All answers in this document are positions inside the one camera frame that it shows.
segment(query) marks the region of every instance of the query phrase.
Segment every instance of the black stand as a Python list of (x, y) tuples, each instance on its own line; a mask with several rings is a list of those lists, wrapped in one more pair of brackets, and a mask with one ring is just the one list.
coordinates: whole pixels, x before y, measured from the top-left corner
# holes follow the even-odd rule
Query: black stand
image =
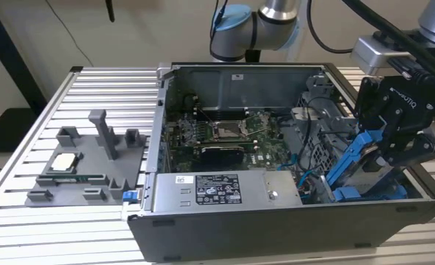
[(46, 98), (0, 21), (0, 62), (31, 109), (7, 109), (0, 116), (0, 152), (14, 151), (46, 106)]
[(260, 62), (262, 50), (246, 50), (246, 62)]
[(31, 109), (7, 109), (0, 116), (0, 152), (12, 152), (38, 116)]

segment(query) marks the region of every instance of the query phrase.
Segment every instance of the power supply label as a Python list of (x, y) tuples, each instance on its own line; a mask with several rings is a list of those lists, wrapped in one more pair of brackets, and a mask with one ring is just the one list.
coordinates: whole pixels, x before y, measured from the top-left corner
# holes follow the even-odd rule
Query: power supply label
[(199, 205), (242, 203), (238, 174), (198, 175), (195, 183)]

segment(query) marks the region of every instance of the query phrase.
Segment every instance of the motherboard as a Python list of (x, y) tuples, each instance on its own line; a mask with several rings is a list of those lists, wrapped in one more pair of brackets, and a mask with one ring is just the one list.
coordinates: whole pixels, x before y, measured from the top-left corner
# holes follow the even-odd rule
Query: motherboard
[(271, 112), (234, 113), (227, 117), (243, 119), (223, 119), (222, 114), (200, 110), (168, 123), (172, 172), (254, 168), (272, 171), (290, 161), (291, 153)]

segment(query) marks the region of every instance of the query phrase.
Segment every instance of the metal slotted table surface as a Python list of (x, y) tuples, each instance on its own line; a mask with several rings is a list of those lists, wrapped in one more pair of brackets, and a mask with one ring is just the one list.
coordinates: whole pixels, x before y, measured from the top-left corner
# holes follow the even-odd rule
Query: metal slotted table surface
[[(363, 72), (348, 67), (340, 71), (358, 88)], [(88, 112), (106, 109), (118, 133), (138, 128), (150, 135), (156, 94), (155, 68), (84, 68), (68, 74), (0, 172), (0, 264), (148, 264), (122, 221), (122, 206), (26, 208), (24, 200), (58, 145), (59, 128), (75, 125), (80, 134), (94, 134)], [(435, 178), (435, 161), (423, 165)], [(404, 228), (378, 248), (192, 264), (199, 263), (435, 264), (435, 219)]]

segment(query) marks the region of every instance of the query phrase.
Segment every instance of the green circuit board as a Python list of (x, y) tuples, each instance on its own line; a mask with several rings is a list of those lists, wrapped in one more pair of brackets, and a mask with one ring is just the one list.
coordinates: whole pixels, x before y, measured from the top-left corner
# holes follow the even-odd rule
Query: green circuit board
[[(248, 170), (276, 168), (288, 163), (291, 154), (279, 139), (276, 118), (266, 112), (251, 113), (243, 120), (195, 121), (187, 118), (174, 123), (170, 133), (174, 172)], [(199, 167), (200, 152), (206, 147), (238, 147), (243, 159), (226, 168)]]

